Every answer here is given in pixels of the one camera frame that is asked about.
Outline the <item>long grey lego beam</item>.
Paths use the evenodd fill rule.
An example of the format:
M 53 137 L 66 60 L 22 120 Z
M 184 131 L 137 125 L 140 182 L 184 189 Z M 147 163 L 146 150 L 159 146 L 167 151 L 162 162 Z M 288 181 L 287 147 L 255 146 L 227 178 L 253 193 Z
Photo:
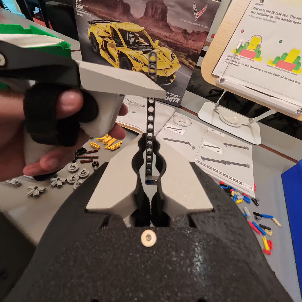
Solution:
M 153 50 L 148 56 L 148 77 L 154 82 L 157 81 L 157 53 Z M 154 97 L 147 98 L 147 119 L 145 136 L 145 176 L 153 175 L 153 147 L 154 147 L 154 124 L 155 124 L 155 105 Z

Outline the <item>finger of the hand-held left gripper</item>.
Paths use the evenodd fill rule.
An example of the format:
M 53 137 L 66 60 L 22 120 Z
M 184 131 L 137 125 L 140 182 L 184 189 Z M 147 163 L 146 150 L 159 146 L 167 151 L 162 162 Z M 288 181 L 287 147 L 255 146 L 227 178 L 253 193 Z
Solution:
M 163 99 L 166 91 L 143 73 L 76 60 L 85 90 Z

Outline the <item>grey cross lego piece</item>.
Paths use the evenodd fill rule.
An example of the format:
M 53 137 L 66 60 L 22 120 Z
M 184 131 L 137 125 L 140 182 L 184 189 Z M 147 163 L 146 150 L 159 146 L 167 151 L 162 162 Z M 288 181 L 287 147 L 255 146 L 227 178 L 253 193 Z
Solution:
M 67 182 L 67 179 L 66 178 L 61 178 L 61 177 L 52 177 L 50 179 L 50 181 L 51 181 L 50 185 L 52 187 L 61 188 Z
M 36 197 L 39 196 L 40 194 L 43 194 L 44 192 L 46 192 L 46 188 L 45 187 L 39 187 L 39 186 L 29 186 L 28 187 L 28 192 L 27 195 L 30 197 Z

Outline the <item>lego set box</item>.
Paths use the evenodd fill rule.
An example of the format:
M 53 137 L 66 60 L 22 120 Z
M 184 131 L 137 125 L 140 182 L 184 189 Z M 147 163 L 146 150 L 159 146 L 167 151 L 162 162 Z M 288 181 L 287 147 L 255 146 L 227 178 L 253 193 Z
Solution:
M 180 107 L 220 6 L 212 0 L 73 1 L 82 59 L 144 74 L 155 51 L 161 101 Z

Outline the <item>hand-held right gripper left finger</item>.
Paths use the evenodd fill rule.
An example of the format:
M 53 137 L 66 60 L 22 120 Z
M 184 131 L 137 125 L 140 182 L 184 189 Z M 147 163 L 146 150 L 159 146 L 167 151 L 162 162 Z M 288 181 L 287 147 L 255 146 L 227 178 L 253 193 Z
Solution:
M 134 226 L 146 226 L 146 194 L 140 176 L 144 151 L 145 134 L 140 134 L 110 159 L 87 212 L 130 217 Z

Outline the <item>wooden book stand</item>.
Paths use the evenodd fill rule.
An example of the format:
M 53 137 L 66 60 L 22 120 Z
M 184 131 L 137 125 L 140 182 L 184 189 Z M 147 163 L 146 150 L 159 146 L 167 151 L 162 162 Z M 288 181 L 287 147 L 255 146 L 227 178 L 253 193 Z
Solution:
M 198 117 L 230 134 L 244 139 L 254 145 L 261 144 L 260 128 L 257 121 L 281 112 L 295 119 L 301 120 L 302 105 L 287 100 L 276 98 L 264 92 L 260 92 L 237 82 L 230 81 L 224 76 L 213 75 L 213 70 L 221 58 L 226 46 L 240 23 L 250 1 L 232 1 L 226 14 L 210 44 L 210 47 L 202 61 L 201 73 L 206 82 L 223 89 L 222 96 L 216 103 L 207 101 L 198 112 Z M 226 92 L 233 93 L 255 103 L 261 104 L 270 110 L 256 118 L 247 118 L 219 104 Z

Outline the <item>pile of small lego pieces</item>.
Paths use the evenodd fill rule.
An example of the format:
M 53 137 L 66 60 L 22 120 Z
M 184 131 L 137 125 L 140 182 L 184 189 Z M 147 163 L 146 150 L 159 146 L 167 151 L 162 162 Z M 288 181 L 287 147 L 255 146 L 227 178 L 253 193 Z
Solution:
M 235 189 L 233 186 L 223 181 L 219 181 L 219 187 L 230 196 L 230 198 L 236 205 L 239 206 L 240 204 L 243 204 L 243 206 L 241 207 L 241 211 L 245 216 L 245 218 L 247 219 L 248 224 L 258 236 L 261 236 L 263 253 L 268 256 L 272 255 L 272 251 L 274 249 L 274 244 L 271 239 L 271 237 L 273 236 L 273 230 L 272 227 L 263 224 L 261 220 L 267 220 L 267 221 L 270 220 L 273 221 L 277 227 L 282 227 L 279 221 L 272 215 L 258 213 L 255 211 L 252 212 L 249 210 L 249 208 L 246 205 L 244 205 L 244 204 L 247 205 L 254 204 L 256 207 L 258 207 L 259 206 L 258 199 L 250 197 L 246 193 Z

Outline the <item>dark office chair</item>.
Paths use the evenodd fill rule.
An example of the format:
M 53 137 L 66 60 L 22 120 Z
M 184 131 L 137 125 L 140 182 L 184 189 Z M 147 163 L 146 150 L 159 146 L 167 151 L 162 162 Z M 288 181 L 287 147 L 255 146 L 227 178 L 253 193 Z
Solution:
M 52 29 L 74 40 L 78 40 L 73 1 L 46 0 L 44 3 Z

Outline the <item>person's left hand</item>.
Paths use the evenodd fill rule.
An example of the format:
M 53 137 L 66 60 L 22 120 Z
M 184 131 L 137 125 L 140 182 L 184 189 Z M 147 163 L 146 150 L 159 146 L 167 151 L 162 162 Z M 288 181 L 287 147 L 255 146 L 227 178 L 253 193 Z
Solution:
M 89 140 L 80 129 L 77 143 L 72 147 L 59 146 L 44 154 L 35 163 L 25 165 L 24 159 L 24 94 L 2 91 L 0 97 L 0 181 L 22 175 L 39 176 L 62 169 L 74 159 L 75 151 Z M 63 92 L 58 99 L 56 112 L 58 119 L 70 117 L 83 106 L 83 96 L 79 90 Z M 109 131 L 112 138 L 123 140 L 126 131 L 118 124 Z

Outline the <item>blue plastic bin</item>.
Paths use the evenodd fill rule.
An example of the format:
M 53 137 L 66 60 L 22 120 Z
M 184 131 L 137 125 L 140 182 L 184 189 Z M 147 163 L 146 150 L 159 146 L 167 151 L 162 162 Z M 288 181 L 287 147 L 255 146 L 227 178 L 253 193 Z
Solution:
M 288 213 L 296 269 L 302 292 L 302 160 L 282 173 L 282 185 Z

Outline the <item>lego instruction booklet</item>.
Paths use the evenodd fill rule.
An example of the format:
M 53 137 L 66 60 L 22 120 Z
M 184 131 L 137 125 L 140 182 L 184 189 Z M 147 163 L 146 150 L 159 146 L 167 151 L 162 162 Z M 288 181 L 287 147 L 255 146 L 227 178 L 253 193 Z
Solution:
M 155 107 L 154 134 L 214 179 L 255 197 L 250 144 L 160 102 Z

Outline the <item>green plastic bin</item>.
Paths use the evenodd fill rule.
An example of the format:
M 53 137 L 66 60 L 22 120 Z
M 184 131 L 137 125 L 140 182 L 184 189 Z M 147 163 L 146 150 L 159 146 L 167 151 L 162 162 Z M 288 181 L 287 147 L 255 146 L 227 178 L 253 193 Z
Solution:
M 71 45 L 40 28 L 30 25 L 24 28 L 21 25 L 0 24 L 1 38 L 19 47 L 25 47 L 44 53 L 71 58 Z

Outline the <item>pile of yellow lego pieces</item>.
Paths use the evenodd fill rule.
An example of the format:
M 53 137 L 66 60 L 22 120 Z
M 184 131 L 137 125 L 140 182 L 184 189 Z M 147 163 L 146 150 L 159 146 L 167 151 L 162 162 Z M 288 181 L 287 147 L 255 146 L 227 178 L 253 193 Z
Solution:
M 93 150 L 99 150 L 99 149 L 105 149 L 105 150 L 110 150 L 114 151 L 117 150 L 121 147 L 123 141 L 117 140 L 110 135 L 106 134 L 103 137 L 96 138 L 95 141 L 90 141 L 89 145 L 92 147 Z

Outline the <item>printed instruction sheet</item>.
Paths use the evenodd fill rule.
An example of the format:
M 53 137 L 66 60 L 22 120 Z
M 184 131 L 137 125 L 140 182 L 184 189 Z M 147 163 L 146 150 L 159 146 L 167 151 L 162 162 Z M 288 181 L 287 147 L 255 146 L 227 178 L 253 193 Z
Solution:
M 301 103 L 302 1 L 250 1 L 213 75 Z

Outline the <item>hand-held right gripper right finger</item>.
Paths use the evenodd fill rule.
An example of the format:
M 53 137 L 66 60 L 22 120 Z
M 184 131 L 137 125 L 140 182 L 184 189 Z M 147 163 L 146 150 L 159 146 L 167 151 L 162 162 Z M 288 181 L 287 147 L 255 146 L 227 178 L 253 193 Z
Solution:
M 157 191 L 151 201 L 153 221 L 212 211 L 213 205 L 191 162 L 163 140 L 155 140 L 154 143 L 159 176 Z

